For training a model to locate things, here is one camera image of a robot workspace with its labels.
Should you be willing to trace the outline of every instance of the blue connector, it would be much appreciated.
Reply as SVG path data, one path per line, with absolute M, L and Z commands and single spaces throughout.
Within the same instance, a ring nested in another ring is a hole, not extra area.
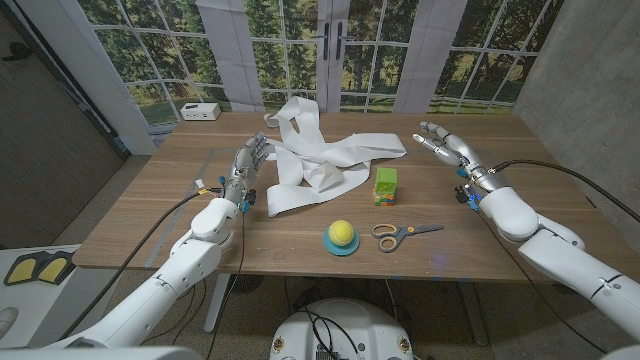
M 469 178 L 469 175 L 467 175 L 467 172 L 464 171 L 463 168 L 458 168 L 458 176 L 462 177 L 462 178 Z
M 467 201 L 467 205 L 469 205 L 471 210 L 476 211 L 476 212 L 478 211 L 478 204 L 476 204 L 474 199 L 469 199 L 469 201 Z

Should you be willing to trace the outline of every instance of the door handle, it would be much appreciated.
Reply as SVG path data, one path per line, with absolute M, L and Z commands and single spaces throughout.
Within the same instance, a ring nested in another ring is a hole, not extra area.
M 356 38 L 353 36 L 342 36 L 342 21 L 338 23 L 338 46 L 336 49 L 336 60 L 340 60 L 340 49 L 342 48 L 342 40 L 344 41 L 353 41 Z
M 17 61 L 23 60 L 31 56 L 33 54 L 33 50 L 30 47 L 23 43 L 12 42 L 9 44 L 9 51 L 13 54 L 12 56 L 5 56 L 2 58 L 4 61 Z
M 329 23 L 324 24 L 324 35 L 314 35 L 312 39 L 324 39 L 323 59 L 327 60 L 329 56 Z

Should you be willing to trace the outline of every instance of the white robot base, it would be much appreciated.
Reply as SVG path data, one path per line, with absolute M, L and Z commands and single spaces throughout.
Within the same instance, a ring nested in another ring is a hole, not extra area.
M 379 308 L 364 301 L 333 298 L 317 301 L 306 309 L 335 321 L 351 337 L 359 356 L 345 334 L 334 324 L 316 321 L 320 339 L 330 346 L 339 359 L 412 360 L 409 337 L 402 326 Z M 316 339 L 311 319 L 314 314 L 304 311 L 289 316 L 280 325 L 271 344 L 271 360 L 330 360 L 329 353 Z

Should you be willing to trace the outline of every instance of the green box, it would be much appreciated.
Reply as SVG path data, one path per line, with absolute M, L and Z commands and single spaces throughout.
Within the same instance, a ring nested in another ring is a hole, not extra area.
M 398 185 L 398 172 L 396 169 L 378 168 L 376 172 L 376 193 L 393 195 Z

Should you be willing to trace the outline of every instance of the tennis ball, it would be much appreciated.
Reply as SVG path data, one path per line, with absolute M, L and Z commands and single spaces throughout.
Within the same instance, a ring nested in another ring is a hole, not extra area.
M 345 220 L 335 221 L 329 227 L 329 239 L 337 246 L 349 245 L 353 240 L 353 226 Z

